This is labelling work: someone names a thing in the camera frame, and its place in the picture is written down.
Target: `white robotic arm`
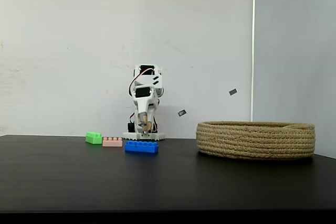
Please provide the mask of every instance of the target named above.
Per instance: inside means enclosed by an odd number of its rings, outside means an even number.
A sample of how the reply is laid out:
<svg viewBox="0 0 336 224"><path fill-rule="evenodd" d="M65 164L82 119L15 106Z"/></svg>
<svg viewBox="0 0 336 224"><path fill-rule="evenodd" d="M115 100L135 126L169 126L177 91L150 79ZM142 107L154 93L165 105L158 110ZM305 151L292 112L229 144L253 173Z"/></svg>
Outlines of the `white robotic arm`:
<svg viewBox="0 0 336 224"><path fill-rule="evenodd" d="M163 133L158 133L154 118L160 103L159 97L163 95L162 69L157 65L137 65L133 75L129 94L136 106L134 123L128 124L128 132L123 137L132 140L165 139Z"/></svg>

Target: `woven basket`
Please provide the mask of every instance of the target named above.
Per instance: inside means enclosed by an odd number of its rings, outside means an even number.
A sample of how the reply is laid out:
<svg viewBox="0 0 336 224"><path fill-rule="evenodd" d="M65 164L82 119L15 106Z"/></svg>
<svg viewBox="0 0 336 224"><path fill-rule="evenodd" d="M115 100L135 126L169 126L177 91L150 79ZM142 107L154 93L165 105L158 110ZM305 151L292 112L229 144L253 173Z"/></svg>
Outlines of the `woven basket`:
<svg viewBox="0 0 336 224"><path fill-rule="evenodd" d="M196 131L200 152L243 159L300 159L315 149L313 124L203 122Z"/></svg>

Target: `black tabletop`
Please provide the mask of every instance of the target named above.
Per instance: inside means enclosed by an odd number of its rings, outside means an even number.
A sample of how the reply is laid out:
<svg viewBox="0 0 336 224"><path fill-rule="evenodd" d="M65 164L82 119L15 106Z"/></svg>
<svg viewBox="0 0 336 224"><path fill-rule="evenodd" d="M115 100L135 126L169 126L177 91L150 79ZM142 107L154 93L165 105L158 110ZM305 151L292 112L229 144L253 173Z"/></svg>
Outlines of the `black tabletop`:
<svg viewBox="0 0 336 224"><path fill-rule="evenodd" d="M336 160L220 158L182 139L160 141L159 152L149 154L89 144L84 137L0 137L0 221L13 214L27 220L36 213L146 212L225 222L239 218L238 211L278 210L297 216L336 210Z"/></svg>

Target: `small dark fragment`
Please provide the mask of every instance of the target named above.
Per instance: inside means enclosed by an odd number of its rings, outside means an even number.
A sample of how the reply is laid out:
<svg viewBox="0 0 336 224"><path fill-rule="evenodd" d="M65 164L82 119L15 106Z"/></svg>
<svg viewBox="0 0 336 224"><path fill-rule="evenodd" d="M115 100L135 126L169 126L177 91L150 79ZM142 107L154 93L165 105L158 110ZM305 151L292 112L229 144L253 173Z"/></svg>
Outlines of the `small dark fragment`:
<svg viewBox="0 0 336 224"><path fill-rule="evenodd" d="M233 95L233 94L237 93L237 90L236 89L232 89L229 93L230 93L230 95Z"/></svg>
<svg viewBox="0 0 336 224"><path fill-rule="evenodd" d="M184 114L186 114L187 112L185 111L185 110L181 110L180 112L179 112L179 116L183 116Z"/></svg>

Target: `pink lego brick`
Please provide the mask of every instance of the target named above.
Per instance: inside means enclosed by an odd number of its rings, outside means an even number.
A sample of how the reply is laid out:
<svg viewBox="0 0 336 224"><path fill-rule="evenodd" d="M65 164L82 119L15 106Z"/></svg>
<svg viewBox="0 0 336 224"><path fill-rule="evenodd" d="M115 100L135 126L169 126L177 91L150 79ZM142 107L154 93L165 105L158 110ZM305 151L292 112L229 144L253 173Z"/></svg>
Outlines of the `pink lego brick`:
<svg viewBox="0 0 336 224"><path fill-rule="evenodd" d="M103 138L104 147L122 147L122 138L121 137L104 137Z"/></svg>

